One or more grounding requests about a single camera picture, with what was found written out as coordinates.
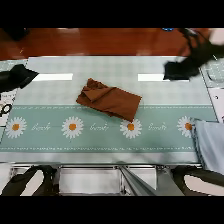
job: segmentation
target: blue object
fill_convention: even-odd
[[[174,30],[174,28],[162,28],[162,29],[165,31],[173,31]]]

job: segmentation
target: gray cloth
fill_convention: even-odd
[[[203,168],[224,175],[224,124],[196,120],[194,135]]]

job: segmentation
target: table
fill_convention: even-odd
[[[193,118],[217,120],[203,77],[192,78],[190,82],[138,82],[137,79],[139,73],[164,73],[163,64],[174,59],[157,56],[29,58],[28,69],[39,73],[73,73],[73,77],[66,81],[32,82],[17,91],[8,124],[11,128],[23,129],[19,136],[10,127],[4,131],[0,161],[198,163],[193,140],[188,135]],[[135,116],[136,127],[140,124],[142,128],[140,135],[125,136],[121,126],[127,124],[121,119],[76,103],[88,78],[142,96]],[[62,129],[72,117],[73,123],[82,121],[84,126],[79,136],[70,139]]]

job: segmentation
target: daisy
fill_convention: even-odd
[[[69,117],[65,122],[63,122],[63,135],[66,135],[66,138],[75,138],[75,136],[82,134],[81,131],[83,130],[83,126],[83,121],[78,117]]]
[[[121,127],[120,131],[123,131],[123,135],[125,135],[126,138],[131,139],[141,134],[140,132],[140,130],[142,130],[141,126],[142,125],[138,119],[134,119],[133,122],[123,120],[120,125]]]
[[[193,118],[190,117],[182,117],[178,121],[178,130],[182,132],[182,135],[185,137],[191,138],[192,131],[195,129],[195,122]]]
[[[6,135],[8,138],[17,138],[26,130],[26,121],[22,117],[14,117],[6,126]]]

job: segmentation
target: flower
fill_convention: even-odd
[[[75,136],[82,134],[81,131],[83,130],[83,126],[83,121],[78,117],[69,117],[65,122],[63,122],[63,135],[66,135],[66,138],[75,138]]]
[[[123,120],[120,125],[120,131],[123,131],[123,135],[126,135],[126,138],[131,139],[141,134],[141,126],[142,125],[138,119],[134,119],[133,122]]]
[[[23,134],[23,131],[26,130],[26,126],[25,119],[22,117],[14,117],[6,126],[6,135],[8,135],[8,138],[17,138]]]
[[[182,117],[178,121],[178,130],[182,132],[182,135],[185,137],[191,138],[192,131],[195,129],[195,122],[193,118],[190,117]]]

